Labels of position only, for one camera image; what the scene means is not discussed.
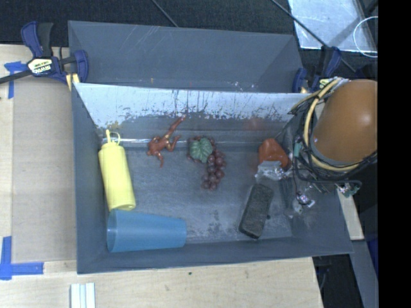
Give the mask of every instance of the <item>black sponge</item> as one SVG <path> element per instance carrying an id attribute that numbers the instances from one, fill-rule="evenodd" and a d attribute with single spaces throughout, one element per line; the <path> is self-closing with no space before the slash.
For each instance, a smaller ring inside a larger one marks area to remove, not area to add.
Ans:
<path id="1" fill-rule="evenodd" d="M 253 239 L 257 239 L 261 236 L 273 194 L 273 190 L 265 185 L 256 184 L 252 186 L 238 228 L 241 233 L 250 236 Z"/>

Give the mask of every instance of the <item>yellow bottle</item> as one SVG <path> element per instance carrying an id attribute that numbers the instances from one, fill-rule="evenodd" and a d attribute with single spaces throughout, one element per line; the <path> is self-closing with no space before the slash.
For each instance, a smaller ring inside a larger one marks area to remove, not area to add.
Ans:
<path id="1" fill-rule="evenodd" d="M 106 130 L 107 143 L 98 152 L 101 174 L 109 211 L 112 209 L 132 210 L 136 207 L 133 185 L 128 170 L 125 150 L 118 141 L 111 141 L 110 130 Z"/>

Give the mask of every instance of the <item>blue plastic cup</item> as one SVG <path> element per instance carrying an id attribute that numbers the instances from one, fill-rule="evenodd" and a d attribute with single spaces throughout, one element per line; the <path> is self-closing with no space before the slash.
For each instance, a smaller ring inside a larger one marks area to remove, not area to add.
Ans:
<path id="1" fill-rule="evenodd" d="M 117 209 L 110 211 L 107 222 L 109 252 L 180 248 L 185 245 L 186 238 L 187 226 L 183 219 Z"/>

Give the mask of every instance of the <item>toy lizard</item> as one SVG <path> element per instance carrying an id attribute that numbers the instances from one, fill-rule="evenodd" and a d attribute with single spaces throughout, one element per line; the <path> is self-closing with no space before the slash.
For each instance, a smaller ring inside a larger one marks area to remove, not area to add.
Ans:
<path id="1" fill-rule="evenodd" d="M 184 121 L 186 116 L 180 117 L 177 121 L 175 121 L 171 126 L 170 129 L 167 131 L 167 133 L 160 137 L 160 136 L 155 136 L 149 143 L 148 143 L 148 151 L 147 155 L 153 155 L 159 158 L 161 161 L 160 167 L 164 164 L 164 159 L 161 155 L 161 150 L 163 148 L 166 148 L 168 151 L 173 151 L 174 147 L 177 143 L 177 141 L 180 139 L 180 135 L 174 137 L 173 142 L 170 141 L 170 137 L 175 131 L 176 127 Z"/>

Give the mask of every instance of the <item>black floor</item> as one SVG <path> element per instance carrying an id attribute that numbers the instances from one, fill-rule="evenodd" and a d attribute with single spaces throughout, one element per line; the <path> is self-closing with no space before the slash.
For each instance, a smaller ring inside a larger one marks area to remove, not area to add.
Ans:
<path id="1" fill-rule="evenodd" d="M 295 34 L 292 19 L 269 0 L 156 1 L 169 17 L 152 0 L 0 0 L 0 43 L 22 44 L 21 27 L 30 21 L 53 22 L 51 45 L 64 47 L 68 20 Z M 287 0 L 276 1 L 289 10 Z M 367 6 L 372 0 L 364 2 Z M 378 7 L 371 15 L 378 15 Z M 300 55 L 307 68 L 319 62 L 317 50 L 300 49 Z M 369 77 L 377 79 L 376 59 L 348 52 L 343 58 L 354 70 L 371 70 Z M 354 78 L 344 64 L 335 75 Z M 360 210 L 376 203 L 376 173 L 371 169 L 361 178 L 363 188 L 356 198 Z M 362 307 L 348 255 L 331 257 L 327 263 L 328 268 L 319 270 L 325 308 Z"/>

